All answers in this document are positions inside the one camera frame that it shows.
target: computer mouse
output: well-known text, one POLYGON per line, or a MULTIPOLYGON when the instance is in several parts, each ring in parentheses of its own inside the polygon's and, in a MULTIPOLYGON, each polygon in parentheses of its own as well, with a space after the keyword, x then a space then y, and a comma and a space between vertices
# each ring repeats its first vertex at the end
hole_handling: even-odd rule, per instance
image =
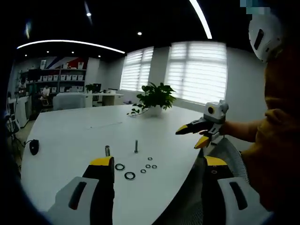
POLYGON ((38 153, 38 148, 39 148, 39 142, 38 140, 32 140, 31 142, 29 142, 29 149, 30 152, 32 153, 32 155, 36 155, 38 153))

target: curved led light strip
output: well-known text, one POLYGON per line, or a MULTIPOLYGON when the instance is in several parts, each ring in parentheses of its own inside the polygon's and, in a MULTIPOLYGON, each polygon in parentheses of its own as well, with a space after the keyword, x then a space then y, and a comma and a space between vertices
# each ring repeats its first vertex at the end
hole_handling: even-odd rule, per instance
POLYGON ((34 45, 34 44, 39 44, 39 43, 47 43, 47 42, 68 42, 68 43, 76 43, 76 44, 83 44, 83 45, 91 45, 91 46, 95 46, 95 47, 99 47, 99 48, 105 48, 105 49, 108 49, 108 50, 112 50, 112 51, 115 51, 115 52, 118 52, 118 53, 122 53, 122 54, 125 53, 125 52, 120 51, 120 50, 118 50, 118 49, 106 47, 106 46, 104 46, 104 45, 97 45, 97 44, 93 44, 93 43, 89 43, 89 42, 83 42, 83 41, 71 41, 71 40, 44 40, 44 41, 34 41, 34 42, 30 42, 30 43, 27 43, 27 44, 20 45, 19 47, 17 47, 17 49, 23 48, 23 47, 29 46, 29 45, 34 45))
POLYGON ((205 19, 205 16, 202 12, 202 9, 200 8, 199 6, 199 3, 197 2, 197 0, 189 0, 190 3, 192 4, 192 6, 194 7, 194 10, 196 11, 201 23, 202 23, 202 26, 204 28, 204 31, 206 33, 206 36, 208 39, 212 39, 212 36, 211 36, 211 33, 210 33, 210 28, 208 27, 208 24, 206 22, 206 19, 205 19))

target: black ceiling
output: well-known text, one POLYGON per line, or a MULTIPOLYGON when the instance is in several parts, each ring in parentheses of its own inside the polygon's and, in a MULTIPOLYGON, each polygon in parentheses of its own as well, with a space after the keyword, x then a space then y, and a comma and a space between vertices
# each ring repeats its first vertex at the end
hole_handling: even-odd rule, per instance
MULTIPOLYGON (((249 17, 240 0, 198 0, 208 22, 212 40, 251 51, 248 40, 249 17)), ((172 42, 207 40, 203 26, 189 0, 82 0, 27 2, 19 14, 20 32, 16 46, 28 42, 67 39, 105 45, 126 53, 148 46, 172 42), (24 34, 31 24, 30 38, 24 34)), ((19 60, 37 56, 81 56, 112 61, 124 56, 98 47, 47 43, 16 51, 19 60)))

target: computer monitor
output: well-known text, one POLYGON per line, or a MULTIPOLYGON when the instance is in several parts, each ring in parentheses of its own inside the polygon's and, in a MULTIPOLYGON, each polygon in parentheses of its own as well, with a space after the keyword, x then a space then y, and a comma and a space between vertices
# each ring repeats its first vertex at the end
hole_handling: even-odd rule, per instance
POLYGON ((101 91, 101 84, 100 83, 94 83, 93 86, 94 86, 93 93, 97 93, 97 92, 101 91))
POLYGON ((27 74, 28 81, 38 81, 41 76, 40 69, 30 69, 27 74))

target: white pot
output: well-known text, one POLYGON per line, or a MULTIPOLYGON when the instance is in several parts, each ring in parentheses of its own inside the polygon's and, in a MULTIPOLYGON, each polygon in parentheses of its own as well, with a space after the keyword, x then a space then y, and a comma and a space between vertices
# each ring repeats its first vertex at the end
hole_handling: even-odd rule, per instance
POLYGON ((162 112, 162 108, 159 106, 159 105, 157 105, 157 106, 155 106, 155 107, 150 107, 148 110, 147 110, 147 112, 145 112, 145 114, 147 115, 147 116, 155 116, 155 117, 159 117, 160 115, 161 115, 161 112, 162 112))

